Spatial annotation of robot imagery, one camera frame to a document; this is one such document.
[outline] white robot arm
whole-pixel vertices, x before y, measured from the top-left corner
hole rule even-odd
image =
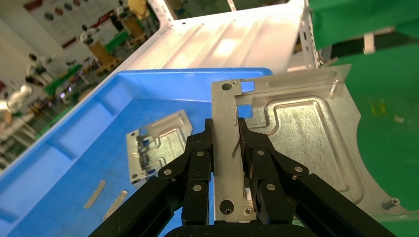
[[[16,113],[22,107],[23,102],[32,94],[32,87],[25,83],[20,87],[20,90],[15,91],[7,99],[0,100],[0,111],[9,111]]]

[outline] white metal panel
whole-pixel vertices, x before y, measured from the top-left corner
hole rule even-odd
[[[291,0],[287,4],[166,21],[118,71],[266,67],[274,74],[285,73],[303,10],[304,0]]]

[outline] industrial robot arm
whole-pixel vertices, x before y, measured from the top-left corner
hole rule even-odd
[[[27,83],[23,84],[20,90],[13,92],[7,99],[0,100],[0,111],[18,112],[31,94],[32,87]]]
[[[185,152],[90,236],[157,236],[180,207],[182,226],[166,236],[394,236],[319,176],[309,174],[306,166],[277,152],[266,134],[250,131],[244,118],[238,118],[238,125],[244,176],[250,180],[257,220],[208,225],[213,132],[212,119],[207,119],[204,132],[188,137]],[[242,211],[228,202],[220,209],[225,215]],[[292,225],[294,216],[306,228]]]

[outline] blue storage crate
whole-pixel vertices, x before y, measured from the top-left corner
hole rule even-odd
[[[115,74],[0,176],[0,236],[89,235],[121,190],[128,197],[136,191],[129,182],[128,132],[181,109],[192,133],[202,132],[211,118],[212,82],[271,74],[264,68]],[[100,180],[105,187],[84,209]],[[162,235],[180,225],[177,211]]]

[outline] poster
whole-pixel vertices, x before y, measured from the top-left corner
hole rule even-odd
[[[113,10],[107,0],[32,0],[24,7],[64,48],[75,41],[83,24],[98,26]]]

